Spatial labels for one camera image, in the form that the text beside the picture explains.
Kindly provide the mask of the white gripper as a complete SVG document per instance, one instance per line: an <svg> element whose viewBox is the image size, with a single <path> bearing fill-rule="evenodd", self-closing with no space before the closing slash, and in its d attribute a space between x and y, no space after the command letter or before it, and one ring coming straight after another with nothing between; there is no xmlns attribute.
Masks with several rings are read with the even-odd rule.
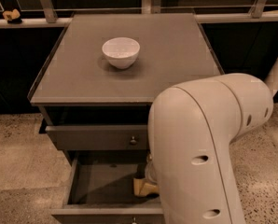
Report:
<svg viewBox="0 0 278 224"><path fill-rule="evenodd" d="M139 197L146 197L148 195L156 194L159 195L159 187L157 184L157 175L156 171L152 162L152 155L148 153L146 156L146 168L145 168L145 178L149 182L141 181L138 184L138 196Z"/></svg>

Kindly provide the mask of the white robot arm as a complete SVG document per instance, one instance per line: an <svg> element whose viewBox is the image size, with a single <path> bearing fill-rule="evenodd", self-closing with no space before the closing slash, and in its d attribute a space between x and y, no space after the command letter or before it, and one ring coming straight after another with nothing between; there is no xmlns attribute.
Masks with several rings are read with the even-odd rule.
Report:
<svg viewBox="0 0 278 224"><path fill-rule="evenodd" d="M148 141L166 224L245 224L229 144L272 110L270 89L247 74L188 81L158 95Z"/></svg>

